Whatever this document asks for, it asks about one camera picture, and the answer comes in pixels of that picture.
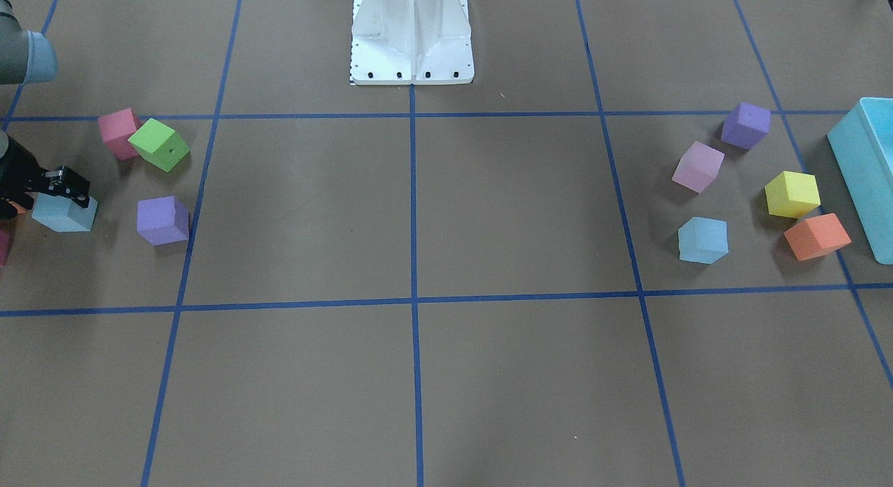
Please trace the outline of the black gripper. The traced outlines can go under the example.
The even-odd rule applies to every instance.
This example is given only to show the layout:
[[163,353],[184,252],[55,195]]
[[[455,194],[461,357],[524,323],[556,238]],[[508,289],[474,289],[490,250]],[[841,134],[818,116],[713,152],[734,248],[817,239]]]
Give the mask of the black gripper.
[[68,166],[55,170],[41,167],[32,153],[1,131],[1,199],[30,211],[35,200],[29,193],[42,192],[45,187],[44,194],[69,199],[86,209],[90,186],[90,181]]

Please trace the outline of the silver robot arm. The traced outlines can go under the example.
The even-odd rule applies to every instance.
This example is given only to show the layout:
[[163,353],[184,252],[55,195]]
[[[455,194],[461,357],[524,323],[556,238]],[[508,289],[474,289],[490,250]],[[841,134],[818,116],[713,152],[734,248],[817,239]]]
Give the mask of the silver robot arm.
[[[32,84],[57,76],[57,52],[43,33],[23,29],[11,0],[1,0],[1,83]],[[68,166],[39,165],[6,131],[1,132],[1,219],[12,220],[35,204],[32,193],[62,197],[86,209],[90,182]]]

